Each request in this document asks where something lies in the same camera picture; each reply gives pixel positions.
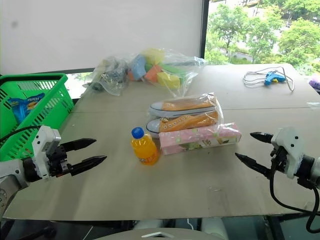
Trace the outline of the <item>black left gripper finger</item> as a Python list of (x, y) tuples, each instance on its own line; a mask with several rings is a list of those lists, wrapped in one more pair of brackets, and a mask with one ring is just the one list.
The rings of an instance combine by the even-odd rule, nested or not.
[(65, 142), (62, 144), (62, 146), (66, 152), (77, 151), (77, 150), (88, 147), (89, 145), (95, 143), (96, 141), (97, 140), (94, 138), (81, 138), (81, 139)]
[(68, 170), (71, 176), (75, 176), (78, 174), (81, 174), (85, 171), (88, 171), (99, 164), (101, 164), (105, 159), (107, 158), (106, 155), (100, 155), (100, 156), (92, 156), (87, 159), (84, 159), (83, 161), (74, 164), (74, 165), (68, 165)]

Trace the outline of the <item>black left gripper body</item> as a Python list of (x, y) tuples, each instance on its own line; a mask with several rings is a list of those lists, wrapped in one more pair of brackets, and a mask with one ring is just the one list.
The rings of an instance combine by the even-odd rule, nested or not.
[(51, 177), (61, 177), (70, 173), (71, 165), (67, 160), (67, 152), (71, 151), (69, 145), (62, 144), (55, 148), (53, 153), (47, 154), (49, 175)]

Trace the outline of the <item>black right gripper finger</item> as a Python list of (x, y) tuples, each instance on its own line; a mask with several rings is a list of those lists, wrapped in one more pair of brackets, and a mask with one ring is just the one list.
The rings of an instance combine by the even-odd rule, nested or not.
[(250, 136), (263, 143), (272, 143), (273, 135), (266, 132), (251, 132)]
[(267, 179), (270, 178), (270, 173), (271, 170), (259, 163), (257, 163), (256, 160), (254, 160), (251, 157), (248, 157), (247, 155), (243, 155), (240, 153), (235, 153), (235, 156), (243, 163), (245, 164), (248, 168), (262, 174), (264, 177)]

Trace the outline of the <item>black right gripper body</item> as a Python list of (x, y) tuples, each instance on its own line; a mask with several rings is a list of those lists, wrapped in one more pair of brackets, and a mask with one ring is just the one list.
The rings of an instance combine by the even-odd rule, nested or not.
[(276, 171), (279, 171), (281, 173), (285, 172), (285, 167), (287, 164), (287, 155), (288, 155), (288, 152), (283, 146), (273, 147), (273, 150), (270, 153), (270, 156), (271, 156), (270, 173), (275, 173)]

